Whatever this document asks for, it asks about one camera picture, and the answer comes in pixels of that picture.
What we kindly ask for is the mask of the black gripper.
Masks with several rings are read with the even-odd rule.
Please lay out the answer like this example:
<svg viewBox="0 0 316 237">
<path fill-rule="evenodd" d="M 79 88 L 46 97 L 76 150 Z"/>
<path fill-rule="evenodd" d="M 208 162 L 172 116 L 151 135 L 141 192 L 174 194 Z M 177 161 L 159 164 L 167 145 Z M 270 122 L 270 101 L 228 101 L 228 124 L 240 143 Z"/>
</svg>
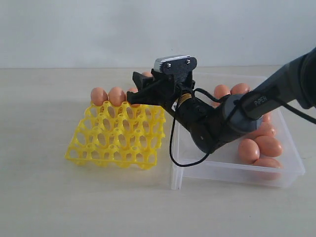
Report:
<svg viewBox="0 0 316 237">
<path fill-rule="evenodd" d="M 126 93 L 127 102 L 131 105 L 152 105 L 161 106 L 165 110 L 170 111 L 173 103 L 186 93 L 192 98 L 185 101 L 179 101 L 177 104 L 180 109 L 189 111 L 197 111 L 198 103 L 193 95 L 195 81 L 193 80 L 193 72 L 166 75 L 152 71 L 153 75 L 145 77 L 142 73 L 133 72 L 132 80 L 135 83 L 138 92 Z"/>
</svg>

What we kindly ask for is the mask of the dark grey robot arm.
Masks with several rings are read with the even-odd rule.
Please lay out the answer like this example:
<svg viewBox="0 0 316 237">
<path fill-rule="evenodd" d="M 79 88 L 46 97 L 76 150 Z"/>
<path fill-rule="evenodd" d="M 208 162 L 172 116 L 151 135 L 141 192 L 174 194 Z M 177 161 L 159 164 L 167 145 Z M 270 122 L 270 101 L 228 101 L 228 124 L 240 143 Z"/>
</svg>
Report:
<svg viewBox="0 0 316 237">
<path fill-rule="evenodd" d="M 239 137 L 255 131 L 262 117 L 296 100 L 304 109 L 316 104 L 316 52 L 287 63 L 255 89 L 226 95 L 212 107 L 196 97 L 204 89 L 195 87 L 193 70 L 197 59 L 189 55 L 159 58 L 151 76 L 134 72 L 138 89 L 129 92 L 130 104 L 161 106 L 191 135 L 196 146 L 210 154 Z"/>
</svg>

